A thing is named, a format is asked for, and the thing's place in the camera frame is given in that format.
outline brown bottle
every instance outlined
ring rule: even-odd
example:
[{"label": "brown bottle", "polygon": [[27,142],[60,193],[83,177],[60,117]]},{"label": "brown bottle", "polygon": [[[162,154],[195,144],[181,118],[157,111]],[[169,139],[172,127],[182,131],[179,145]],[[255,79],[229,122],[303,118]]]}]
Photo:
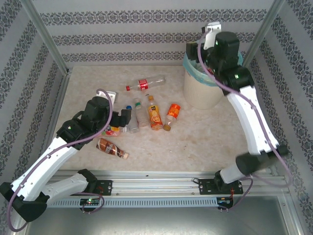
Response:
[{"label": "brown bottle", "polygon": [[100,149],[101,151],[118,156],[123,159],[127,159],[129,154],[126,153],[125,151],[119,149],[114,143],[104,139],[100,138],[98,143],[97,143],[97,149]]}]

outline orange bottle label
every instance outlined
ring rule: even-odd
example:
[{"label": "orange bottle label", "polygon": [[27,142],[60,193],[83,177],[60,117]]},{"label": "orange bottle label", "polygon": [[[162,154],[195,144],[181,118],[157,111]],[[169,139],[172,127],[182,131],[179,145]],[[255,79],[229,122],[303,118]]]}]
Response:
[{"label": "orange bottle label", "polygon": [[162,128],[163,123],[162,123],[161,116],[158,110],[158,106],[157,105],[149,106],[148,111],[149,111],[149,116],[150,116],[151,128],[155,129],[154,127],[158,125],[161,125],[160,128]]},{"label": "orange bottle label", "polygon": [[178,104],[171,104],[170,109],[167,112],[167,115],[177,118],[180,111],[180,106]]}]

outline red bottle label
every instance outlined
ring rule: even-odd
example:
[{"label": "red bottle label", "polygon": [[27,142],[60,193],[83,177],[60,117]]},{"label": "red bottle label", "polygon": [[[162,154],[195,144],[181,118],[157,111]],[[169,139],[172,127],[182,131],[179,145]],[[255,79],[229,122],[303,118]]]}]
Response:
[{"label": "red bottle label", "polygon": [[148,89],[148,83],[146,79],[139,80],[140,90]]}]

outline wallpaper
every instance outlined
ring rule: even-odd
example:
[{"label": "wallpaper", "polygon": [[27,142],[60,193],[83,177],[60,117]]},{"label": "wallpaper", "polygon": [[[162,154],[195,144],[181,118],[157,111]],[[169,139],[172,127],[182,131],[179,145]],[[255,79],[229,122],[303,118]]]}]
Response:
[{"label": "wallpaper", "polygon": [[220,21],[249,48],[273,0],[33,1],[68,67],[181,65],[186,42]]},{"label": "wallpaper", "polygon": [[[0,0],[0,183],[40,156],[62,74],[18,0]],[[0,234],[6,231],[0,197]]]},{"label": "wallpaper", "polygon": [[305,234],[313,234],[313,1],[286,1],[250,64],[262,108],[287,144],[290,187]]}]

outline orange juice bottle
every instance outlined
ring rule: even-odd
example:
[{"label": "orange juice bottle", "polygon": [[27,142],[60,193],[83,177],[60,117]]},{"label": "orange juice bottle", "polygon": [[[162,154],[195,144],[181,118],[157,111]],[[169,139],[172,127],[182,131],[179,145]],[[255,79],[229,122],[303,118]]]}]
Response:
[{"label": "orange juice bottle", "polygon": [[151,128],[152,128],[152,130],[157,131],[157,130],[163,128],[163,123],[161,120],[158,105],[155,102],[155,99],[153,98],[152,95],[148,96],[148,100],[149,100],[148,113],[150,116]]}]

